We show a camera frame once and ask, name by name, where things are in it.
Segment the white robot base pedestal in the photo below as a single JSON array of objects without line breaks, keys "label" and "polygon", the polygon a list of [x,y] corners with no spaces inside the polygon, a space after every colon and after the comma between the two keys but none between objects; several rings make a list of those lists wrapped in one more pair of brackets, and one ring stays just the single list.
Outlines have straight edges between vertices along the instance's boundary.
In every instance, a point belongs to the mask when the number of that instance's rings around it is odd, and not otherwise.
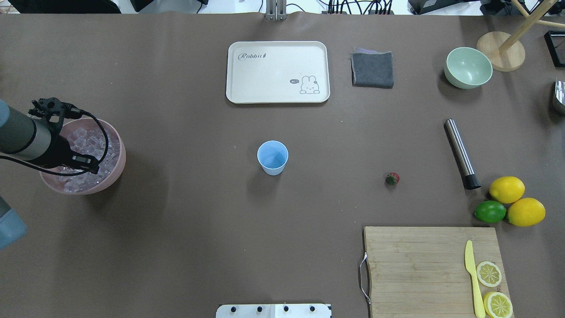
[{"label": "white robot base pedestal", "polygon": [[216,318],[331,318],[330,304],[224,304],[218,307]]}]

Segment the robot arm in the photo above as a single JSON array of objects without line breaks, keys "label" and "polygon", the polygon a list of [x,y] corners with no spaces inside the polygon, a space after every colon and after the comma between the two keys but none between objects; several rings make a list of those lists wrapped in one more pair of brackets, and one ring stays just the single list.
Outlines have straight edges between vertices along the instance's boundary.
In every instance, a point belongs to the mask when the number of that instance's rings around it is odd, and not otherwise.
[{"label": "robot arm", "polygon": [[54,168],[60,166],[74,169],[76,175],[97,174],[103,159],[73,151],[60,133],[65,119],[91,117],[101,130],[104,150],[108,151],[109,137],[100,121],[88,111],[57,98],[41,98],[32,104],[32,109],[23,114],[1,102],[1,158],[50,175],[55,175]]}]

